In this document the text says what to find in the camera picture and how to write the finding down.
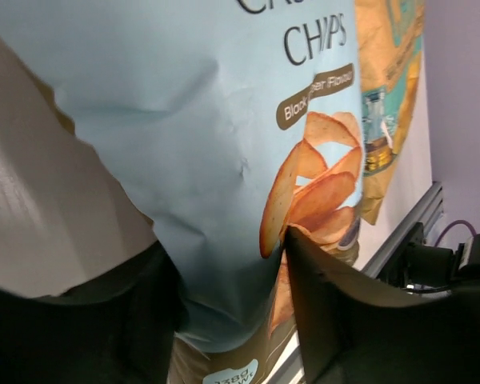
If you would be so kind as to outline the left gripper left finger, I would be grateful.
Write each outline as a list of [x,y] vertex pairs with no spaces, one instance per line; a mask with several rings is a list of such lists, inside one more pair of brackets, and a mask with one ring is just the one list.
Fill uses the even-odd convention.
[[164,383],[178,280],[155,243],[57,297],[0,290],[0,383]]

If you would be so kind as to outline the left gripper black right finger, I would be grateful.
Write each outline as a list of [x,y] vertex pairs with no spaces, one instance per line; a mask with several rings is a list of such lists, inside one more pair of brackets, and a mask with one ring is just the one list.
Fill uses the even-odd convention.
[[296,229],[286,257],[308,383],[480,383],[480,286],[410,294]]

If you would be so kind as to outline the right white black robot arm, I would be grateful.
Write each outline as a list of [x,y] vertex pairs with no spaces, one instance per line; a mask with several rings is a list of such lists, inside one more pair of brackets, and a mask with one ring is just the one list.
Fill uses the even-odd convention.
[[480,234],[455,250],[430,246],[426,244],[424,225],[417,222],[373,276],[410,294],[425,296],[480,286]]

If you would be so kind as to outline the yellow kettle chips bag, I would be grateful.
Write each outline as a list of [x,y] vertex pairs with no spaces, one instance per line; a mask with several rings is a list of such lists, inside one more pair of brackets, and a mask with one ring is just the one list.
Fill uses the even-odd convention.
[[408,135],[422,61],[425,3],[355,3],[365,147],[362,218],[373,225]]

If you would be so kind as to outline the light blue cassava chips bag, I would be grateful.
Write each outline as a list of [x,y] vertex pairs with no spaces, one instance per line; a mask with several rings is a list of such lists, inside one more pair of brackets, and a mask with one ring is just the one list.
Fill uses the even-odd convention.
[[353,264],[364,150],[352,1],[0,1],[182,277],[172,383],[262,383],[295,332],[289,227]]

